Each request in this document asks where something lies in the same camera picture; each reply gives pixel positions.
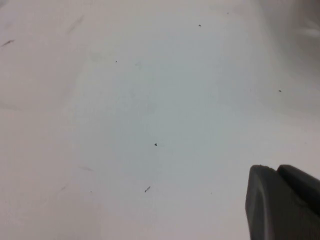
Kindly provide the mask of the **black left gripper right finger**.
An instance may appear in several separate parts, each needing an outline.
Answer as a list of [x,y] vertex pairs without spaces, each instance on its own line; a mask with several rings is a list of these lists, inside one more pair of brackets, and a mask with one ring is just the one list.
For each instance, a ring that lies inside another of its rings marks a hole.
[[320,180],[288,164],[280,165],[277,173],[294,193],[320,216]]

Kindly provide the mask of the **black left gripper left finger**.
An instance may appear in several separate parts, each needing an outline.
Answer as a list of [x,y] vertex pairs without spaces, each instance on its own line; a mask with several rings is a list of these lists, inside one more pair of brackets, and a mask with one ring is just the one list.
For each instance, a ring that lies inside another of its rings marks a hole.
[[268,166],[249,170],[245,212],[252,240],[318,240],[320,216]]

